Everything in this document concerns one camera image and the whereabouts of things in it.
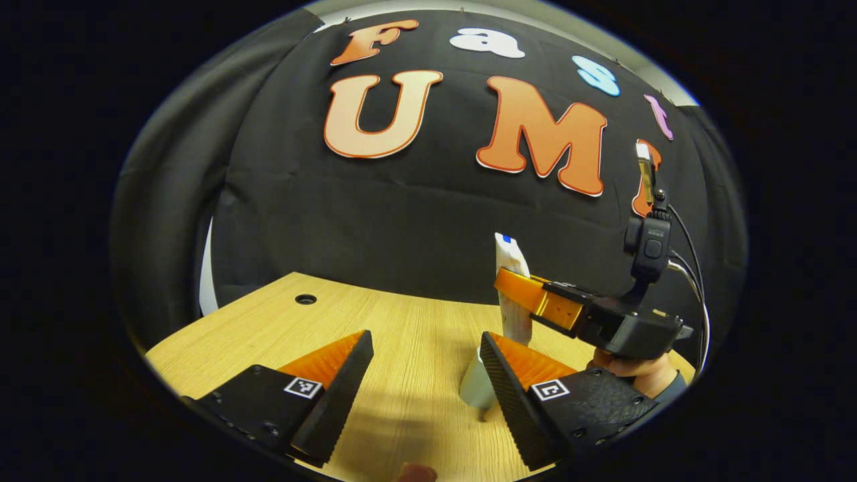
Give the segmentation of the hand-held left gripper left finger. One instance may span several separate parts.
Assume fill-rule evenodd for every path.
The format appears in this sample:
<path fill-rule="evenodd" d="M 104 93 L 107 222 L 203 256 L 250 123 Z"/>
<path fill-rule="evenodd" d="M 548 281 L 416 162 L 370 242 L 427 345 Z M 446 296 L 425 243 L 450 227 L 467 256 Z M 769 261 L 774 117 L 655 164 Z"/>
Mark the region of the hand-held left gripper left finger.
<path fill-rule="evenodd" d="M 323 467 L 373 356 L 372 333 L 361 330 L 278 369 L 252 364 L 204 396 L 181 399 L 253 446 Z"/>

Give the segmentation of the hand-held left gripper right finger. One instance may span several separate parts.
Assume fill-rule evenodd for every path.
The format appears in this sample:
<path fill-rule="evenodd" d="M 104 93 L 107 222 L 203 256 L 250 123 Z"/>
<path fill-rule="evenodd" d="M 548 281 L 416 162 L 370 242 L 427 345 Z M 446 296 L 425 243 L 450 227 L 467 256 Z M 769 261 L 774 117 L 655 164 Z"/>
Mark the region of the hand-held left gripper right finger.
<path fill-rule="evenodd" d="M 483 333 L 479 354 L 518 454 L 532 471 L 605 448 L 658 406 L 604 368 L 575 370 L 498 333 Z"/>

